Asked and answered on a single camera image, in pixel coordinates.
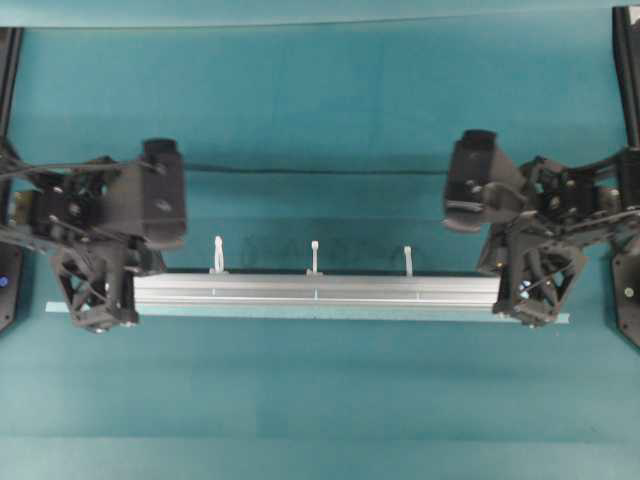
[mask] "black cable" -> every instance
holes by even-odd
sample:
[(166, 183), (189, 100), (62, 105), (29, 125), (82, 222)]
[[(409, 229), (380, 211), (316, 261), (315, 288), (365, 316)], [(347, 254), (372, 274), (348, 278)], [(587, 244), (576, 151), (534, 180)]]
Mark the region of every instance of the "black cable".
[(222, 165), (185, 164), (189, 172), (239, 175), (446, 175), (447, 170), (319, 170), (295, 168), (238, 168)]
[(87, 164), (87, 163), (47, 163), (45, 165), (32, 165), (25, 168), (19, 168), (12, 172), (0, 174), (1, 180), (8, 180), (20, 175), (28, 173), (47, 172), (49, 170), (81, 170), (85, 172), (96, 172), (105, 170), (121, 170), (127, 164), (125, 163), (105, 163), (105, 164)]

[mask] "zip tie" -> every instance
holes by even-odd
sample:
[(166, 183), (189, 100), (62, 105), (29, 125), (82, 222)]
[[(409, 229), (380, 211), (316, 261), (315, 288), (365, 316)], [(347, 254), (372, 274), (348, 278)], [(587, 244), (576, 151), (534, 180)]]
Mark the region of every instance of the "zip tie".
[(213, 268), (209, 269), (209, 273), (224, 273), (224, 252), (222, 250), (222, 237), (220, 235), (216, 235), (214, 245)]
[(413, 261), (411, 260), (411, 247), (409, 245), (404, 247), (404, 263), (407, 277), (413, 277)]
[(320, 247), (320, 242), (317, 240), (313, 240), (311, 242), (311, 270), (307, 269), (307, 275), (322, 275), (318, 273), (318, 248)]

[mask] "screw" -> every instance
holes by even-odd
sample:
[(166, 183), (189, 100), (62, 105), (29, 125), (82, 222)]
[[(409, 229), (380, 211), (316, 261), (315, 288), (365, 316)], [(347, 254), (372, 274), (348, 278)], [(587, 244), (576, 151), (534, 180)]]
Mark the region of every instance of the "screw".
[(82, 209), (80, 208), (80, 205), (78, 205), (75, 202), (72, 202), (69, 204), (69, 213), (74, 217), (78, 217), (82, 213)]
[(162, 210), (163, 212), (171, 211), (171, 204), (169, 204), (169, 202), (167, 202), (163, 198), (157, 198), (155, 205), (159, 210)]

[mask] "teal table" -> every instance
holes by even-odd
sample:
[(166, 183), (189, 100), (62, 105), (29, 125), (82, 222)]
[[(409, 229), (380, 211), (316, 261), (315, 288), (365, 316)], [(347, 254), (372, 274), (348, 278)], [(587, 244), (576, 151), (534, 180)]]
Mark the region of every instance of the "teal table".
[[(230, 268), (302, 271), (319, 240), (320, 269), (401, 270), (412, 245), (416, 270), (470, 272), (483, 236), (440, 225), (438, 172), (464, 129), (499, 132), (517, 163), (569, 165), (625, 131), (607, 8), (459, 4), (394, 22), (30, 28), (10, 137), (33, 163), (126, 160), (169, 136), (188, 163), (430, 169), (190, 173), (167, 262), (209, 267), (219, 234)], [(29, 256), (0, 337), (0, 479), (640, 478), (640, 354), (614, 327), (606, 250), (590, 255), (568, 326), (145, 317), (103, 336), (45, 313), (61, 296)]]

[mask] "aluminum rail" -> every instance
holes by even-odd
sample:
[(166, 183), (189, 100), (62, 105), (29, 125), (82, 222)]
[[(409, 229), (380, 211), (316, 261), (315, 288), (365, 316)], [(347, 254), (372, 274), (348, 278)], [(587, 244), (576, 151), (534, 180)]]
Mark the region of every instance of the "aluminum rail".
[[(143, 315), (236, 319), (519, 323), (491, 313), (491, 277), (165, 273), (135, 279)], [(47, 312), (66, 312), (47, 302)], [(568, 323), (560, 315), (557, 323)]]
[(136, 278), (137, 303), (490, 309), (499, 279), (346, 275), (162, 274)]

